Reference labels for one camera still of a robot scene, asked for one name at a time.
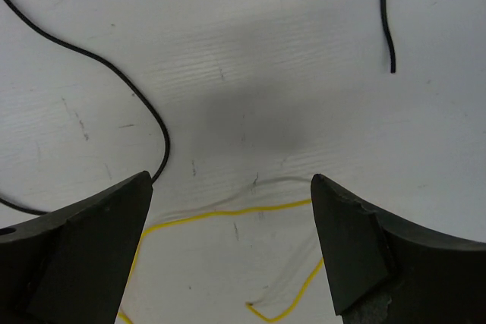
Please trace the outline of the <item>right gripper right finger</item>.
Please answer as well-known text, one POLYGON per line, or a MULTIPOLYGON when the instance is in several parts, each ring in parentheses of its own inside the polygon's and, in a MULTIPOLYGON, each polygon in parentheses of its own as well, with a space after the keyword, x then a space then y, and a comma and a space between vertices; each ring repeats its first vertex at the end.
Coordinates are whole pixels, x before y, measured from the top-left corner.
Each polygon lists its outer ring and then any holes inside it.
POLYGON ((485 245, 387 212, 324 175, 311 202, 344 323, 483 323, 485 245))

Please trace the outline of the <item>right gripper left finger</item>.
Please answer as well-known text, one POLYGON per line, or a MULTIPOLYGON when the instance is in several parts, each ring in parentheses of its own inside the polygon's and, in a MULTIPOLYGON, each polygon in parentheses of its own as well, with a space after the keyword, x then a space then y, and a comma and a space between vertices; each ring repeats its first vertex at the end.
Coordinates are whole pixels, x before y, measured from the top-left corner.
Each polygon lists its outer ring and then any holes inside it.
POLYGON ((1 229, 3 323, 113 323, 147 218, 148 172, 1 229))

